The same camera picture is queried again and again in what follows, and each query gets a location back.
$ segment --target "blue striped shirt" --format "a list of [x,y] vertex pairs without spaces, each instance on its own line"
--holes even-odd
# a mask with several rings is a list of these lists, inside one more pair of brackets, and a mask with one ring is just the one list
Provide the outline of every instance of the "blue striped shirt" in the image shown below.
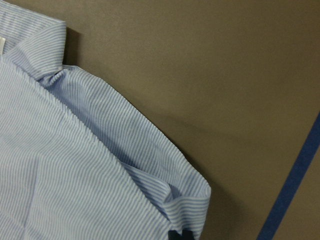
[[109,84],[62,64],[65,22],[0,0],[0,37],[0,239],[199,239],[207,181]]

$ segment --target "cotton fabric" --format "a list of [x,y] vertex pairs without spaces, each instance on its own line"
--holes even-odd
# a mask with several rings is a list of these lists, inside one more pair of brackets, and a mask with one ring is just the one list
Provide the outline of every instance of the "cotton fabric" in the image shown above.
[[0,0],[0,239],[199,239],[211,188],[102,79],[62,65],[66,23]]

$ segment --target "collar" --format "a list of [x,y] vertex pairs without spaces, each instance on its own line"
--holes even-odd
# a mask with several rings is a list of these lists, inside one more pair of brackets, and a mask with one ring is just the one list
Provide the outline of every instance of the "collar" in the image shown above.
[[62,70],[66,23],[0,0],[3,58],[39,81]]

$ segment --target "blue tape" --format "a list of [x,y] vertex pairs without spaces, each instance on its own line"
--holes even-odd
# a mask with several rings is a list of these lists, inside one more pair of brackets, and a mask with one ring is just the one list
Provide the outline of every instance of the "blue tape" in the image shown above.
[[285,180],[285,183],[257,237],[257,240],[271,240],[284,218],[298,187],[320,145],[320,113],[318,114],[305,143]]

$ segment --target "clothing label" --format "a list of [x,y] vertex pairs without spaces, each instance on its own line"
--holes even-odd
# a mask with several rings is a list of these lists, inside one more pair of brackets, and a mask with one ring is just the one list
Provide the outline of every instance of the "clothing label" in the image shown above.
[[0,37],[0,55],[4,52],[4,46],[5,46],[6,39],[3,37]]

